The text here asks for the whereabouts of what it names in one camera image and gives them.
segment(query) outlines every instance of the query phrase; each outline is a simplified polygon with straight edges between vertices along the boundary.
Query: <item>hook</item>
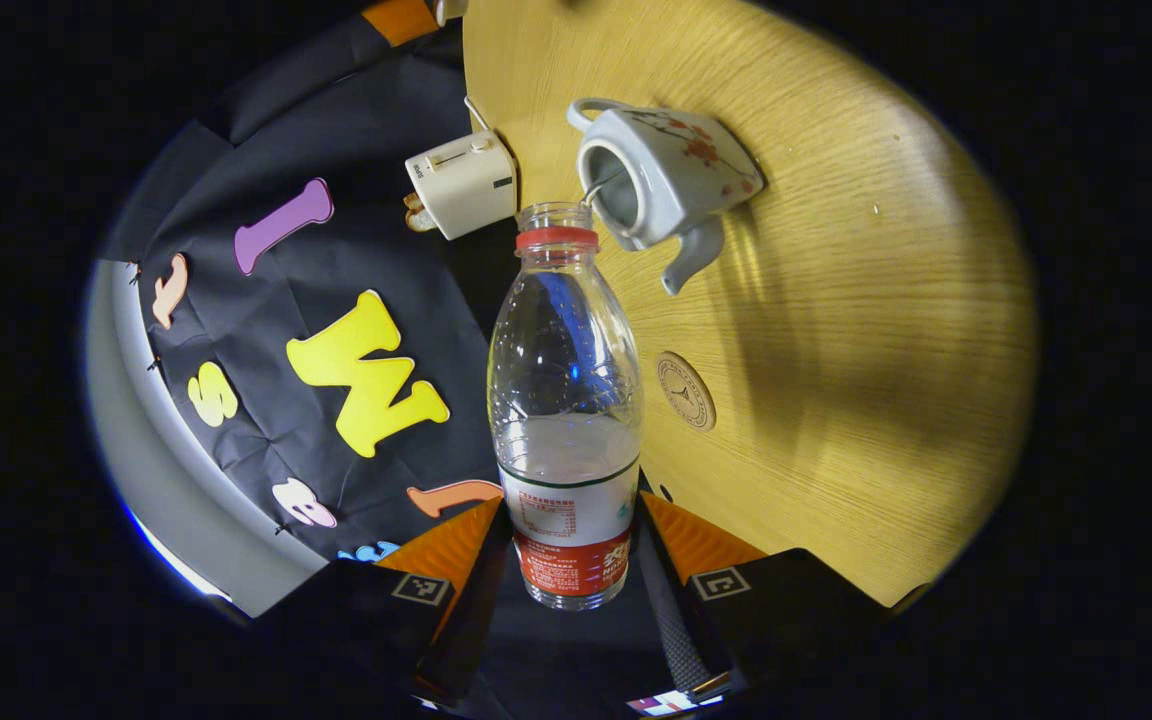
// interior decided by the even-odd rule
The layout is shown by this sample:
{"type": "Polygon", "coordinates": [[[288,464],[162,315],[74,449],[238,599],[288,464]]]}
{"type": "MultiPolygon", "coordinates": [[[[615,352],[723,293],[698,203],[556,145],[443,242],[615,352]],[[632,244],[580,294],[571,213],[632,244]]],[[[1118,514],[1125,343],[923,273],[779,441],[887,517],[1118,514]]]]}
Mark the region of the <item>hook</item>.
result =
{"type": "Polygon", "coordinates": [[[483,126],[483,129],[492,129],[492,126],[488,126],[488,122],[483,119],[483,113],[479,113],[479,109],[475,108],[473,101],[470,100],[470,96],[468,94],[465,96],[465,106],[470,109],[470,113],[473,113],[473,119],[479,120],[479,124],[483,126]]]}
{"type": "Polygon", "coordinates": [[[599,182],[596,182],[596,183],[591,184],[589,187],[589,191],[585,192],[585,197],[581,197],[579,204],[581,205],[589,205],[590,202],[593,200],[593,198],[594,198],[594,192],[598,192],[598,191],[602,190],[604,184],[607,184],[607,183],[614,181],[614,179],[623,176],[623,174],[626,174],[626,167],[623,167],[623,165],[622,165],[622,167],[621,167],[620,170],[616,170],[616,172],[612,173],[612,177],[608,177],[608,179],[605,179],[604,181],[599,181],[599,182]]]}

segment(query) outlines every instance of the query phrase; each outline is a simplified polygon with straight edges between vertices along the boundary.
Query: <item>teapot opening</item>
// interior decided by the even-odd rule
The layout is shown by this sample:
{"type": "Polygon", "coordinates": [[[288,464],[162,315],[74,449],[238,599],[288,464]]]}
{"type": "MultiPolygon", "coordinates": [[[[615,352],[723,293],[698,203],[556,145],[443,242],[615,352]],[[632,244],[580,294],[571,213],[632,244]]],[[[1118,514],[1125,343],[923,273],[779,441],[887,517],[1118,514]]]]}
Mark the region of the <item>teapot opening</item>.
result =
{"type": "Polygon", "coordinates": [[[641,212],[632,173],[607,147],[590,147],[584,160],[588,185],[604,183],[591,199],[594,210],[598,210],[598,215],[608,225],[608,229],[616,234],[628,234],[639,221],[641,212]]]}

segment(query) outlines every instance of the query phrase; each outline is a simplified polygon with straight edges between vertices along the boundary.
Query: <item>black background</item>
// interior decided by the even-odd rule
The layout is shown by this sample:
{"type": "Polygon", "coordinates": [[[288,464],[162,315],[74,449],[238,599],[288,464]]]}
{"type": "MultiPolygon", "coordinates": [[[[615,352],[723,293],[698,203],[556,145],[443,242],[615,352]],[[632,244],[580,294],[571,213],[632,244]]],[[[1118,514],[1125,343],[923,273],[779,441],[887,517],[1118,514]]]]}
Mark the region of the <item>black background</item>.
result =
{"type": "MultiPolygon", "coordinates": [[[[1152,5],[790,9],[927,101],[1011,196],[1044,348],[1018,479],[979,541],[867,652],[778,698],[805,717],[1152,717],[1152,5]]],[[[0,8],[0,708],[397,714],[357,673],[263,655],[151,555],[78,385],[120,194],[221,88],[355,10],[0,8]]]]}

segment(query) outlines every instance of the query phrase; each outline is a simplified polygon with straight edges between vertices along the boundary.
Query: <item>wooden table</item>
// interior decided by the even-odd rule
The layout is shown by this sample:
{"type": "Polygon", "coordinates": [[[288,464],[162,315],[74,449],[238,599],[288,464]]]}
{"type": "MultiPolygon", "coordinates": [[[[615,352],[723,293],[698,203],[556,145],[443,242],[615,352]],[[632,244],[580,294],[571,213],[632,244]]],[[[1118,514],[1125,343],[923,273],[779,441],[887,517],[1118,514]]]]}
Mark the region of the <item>wooden table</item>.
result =
{"type": "Polygon", "coordinates": [[[1037,370],[1010,211],[946,129],[736,0],[473,0],[465,63],[524,206],[581,197],[563,113],[584,96],[713,115],[768,180],[677,297],[658,279],[675,243],[631,253],[602,232],[657,491],[764,551],[809,548],[886,605],[942,573],[1005,493],[1037,370]],[[662,351],[708,385],[710,432],[668,404],[662,351]]]}

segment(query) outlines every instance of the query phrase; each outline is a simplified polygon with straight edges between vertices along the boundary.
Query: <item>green label stripe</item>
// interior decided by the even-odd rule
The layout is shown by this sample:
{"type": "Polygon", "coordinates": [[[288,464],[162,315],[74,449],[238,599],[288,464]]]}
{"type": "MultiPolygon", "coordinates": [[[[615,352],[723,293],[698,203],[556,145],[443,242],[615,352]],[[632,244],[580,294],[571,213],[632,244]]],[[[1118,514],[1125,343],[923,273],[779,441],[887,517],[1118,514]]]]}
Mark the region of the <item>green label stripe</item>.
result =
{"type": "Polygon", "coordinates": [[[596,480],[585,480],[583,483],[567,483],[567,484],[546,483],[544,480],[532,480],[531,478],[522,477],[522,475],[511,473],[511,471],[509,471],[505,465],[497,465],[497,468],[500,468],[500,471],[503,471],[503,473],[509,475],[509,477],[511,477],[513,479],[516,479],[520,483],[526,483],[529,484],[529,486],[540,486],[544,488],[588,488],[589,486],[596,486],[596,484],[606,483],[607,480],[611,480],[613,478],[621,477],[621,475],[626,473],[628,469],[634,468],[634,465],[636,465],[637,462],[639,462],[639,456],[635,455],[634,460],[630,460],[630,464],[621,468],[617,471],[614,471],[614,473],[612,475],[607,475],[607,477],[598,478],[596,480]]]}

